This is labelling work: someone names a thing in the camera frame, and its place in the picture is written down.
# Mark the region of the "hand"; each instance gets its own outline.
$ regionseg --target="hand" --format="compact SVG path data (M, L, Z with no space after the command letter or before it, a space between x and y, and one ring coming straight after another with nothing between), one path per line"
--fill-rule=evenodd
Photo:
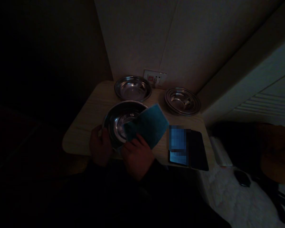
M133 139L131 142L126 142L121 149L121 155L128 173L134 179L140 181L149 170L155 158L143 137L139 134L136 135L139 141Z
M90 152L92 161L105 167L113 152L108 129L103 128L101 137L98 136L98 132L101 129L101 125L95 127L92 130L90 138Z

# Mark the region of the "orange cloth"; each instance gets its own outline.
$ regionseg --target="orange cloth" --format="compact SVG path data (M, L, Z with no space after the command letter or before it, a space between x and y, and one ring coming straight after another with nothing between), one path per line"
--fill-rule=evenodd
M261 137L261 169L270 179L285 183L285 127L258 124Z

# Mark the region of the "bowl rim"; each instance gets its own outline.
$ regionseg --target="bowl rim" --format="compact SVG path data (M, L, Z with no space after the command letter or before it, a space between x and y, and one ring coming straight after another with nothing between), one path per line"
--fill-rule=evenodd
M196 102L196 106L197 106L197 109L196 110L193 110L193 111L181 111L181 110L178 110L177 108L173 107L172 104L170 103L170 101L168 100L168 94L171 92L171 91L180 91L180 92L185 92L189 95L191 95L194 99L194 101ZM167 89L166 92L165 92L165 95L164 95L164 100L166 102L166 105L172 109L174 112L182 115L182 116L193 116L193 115L196 115L200 109L201 109L201 103L200 103L200 100L198 99L198 97L190 90L186 89L186 88L182 88L182 87L175 87L175 88L171 88L171 89Z
M148 82L148 80L144 79L143 77L139 77L139 76L125 76L125 77L122 77L120 79L118 79L116 82L115 82L115 85L114 85L114 91L115 91L115 94L117 97L119 97L120 99L124 100L124 101L130 101L130 100L126 100L124 99L118 92L117 92L117 85L121 82L121 81L124 81L126 78L129 78L129 79L137 79L139 81L143 81L147 84L147 86L150 88L150 93L144 97L142 100L139 100L138 102L143 102L145 100L147 100L151 94L152 94L152 86L151 84Z
M115 104L114 106L112 106L112 107L110 108L110 110L107 112L107 114L105 115L105 117L104 117L104 119L103 119L103 121L102 121L101 130L103 130L103 128L104 128L104 126L105 126L105 119L107 118L107 116L108 116L108 114L110 113L110 111L111 111L113 108L115 108L117 105L122 104L122 103L128 103L128 102L138 103L138 104L144 106L146 109L148 108L148 106L146 106L145 104L143 104L142 102L139 102L139 101L134 101L134 100L121 101L121 102Z

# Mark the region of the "white bedsheet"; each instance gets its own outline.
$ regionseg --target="white bedsheet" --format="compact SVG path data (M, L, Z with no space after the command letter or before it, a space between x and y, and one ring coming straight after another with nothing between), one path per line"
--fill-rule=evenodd
M235 169L216 164L210 172L199 171L201 188L209 205L235 228L284 228L266 193L252 180L250 188L240 186L233 174Z

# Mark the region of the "power switch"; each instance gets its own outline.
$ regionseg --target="power switch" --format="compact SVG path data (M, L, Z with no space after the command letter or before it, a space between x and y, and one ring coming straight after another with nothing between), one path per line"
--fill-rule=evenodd
M153 81L154 76L153 75L148 75L148 81Z

